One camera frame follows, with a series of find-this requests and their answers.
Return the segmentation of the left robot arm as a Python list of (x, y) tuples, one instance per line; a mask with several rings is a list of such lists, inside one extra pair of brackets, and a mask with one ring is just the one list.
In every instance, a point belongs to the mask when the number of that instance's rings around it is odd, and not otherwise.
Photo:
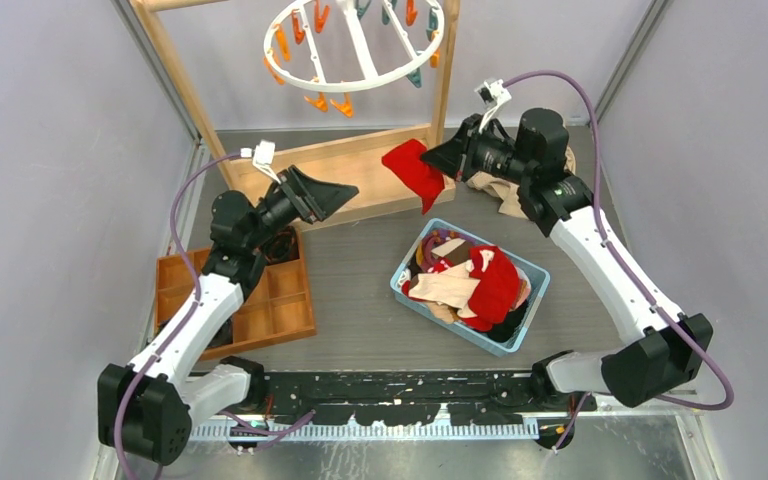
[(124, 471), (129, 457), (164, 467), (183, 452), (192, 430), (235, 406), (258, 412), (267, 398), (264, 368), (226, 357), (196, 380), (189, 375), (221, 327), (256, 289), (267, 265), (264, 245), (292, 222), (329, 219), (358, 187), (316, 180), (292, 165), (279, 172), (258, 203), (229, 190), (212, 204), (212, 247), (194, 276), (188, 299), (160, 333), (126, 365), (107, 365), (98, 377), (98, 433)]

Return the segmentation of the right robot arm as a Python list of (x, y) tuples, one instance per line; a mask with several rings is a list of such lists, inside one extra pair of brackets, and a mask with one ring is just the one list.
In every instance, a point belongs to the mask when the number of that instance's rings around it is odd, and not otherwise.
[(530, 109), (515, 136), (497, 120), (481, 121), (471, 115), (421, 161), (456, 181), (486, 173), (514, 183), (526, 217), (582, 272), (624, 343), (614, 352), (562, 352), (536, 363), (534, 403), (556, 410), (571, 392), (592, 391), (637, 407), (695, 379), (713, 337), (711, 322), (685, 314), (658, 292), (610, 230), (587, 184), (566, 166), (569, 133), (561, 116)]

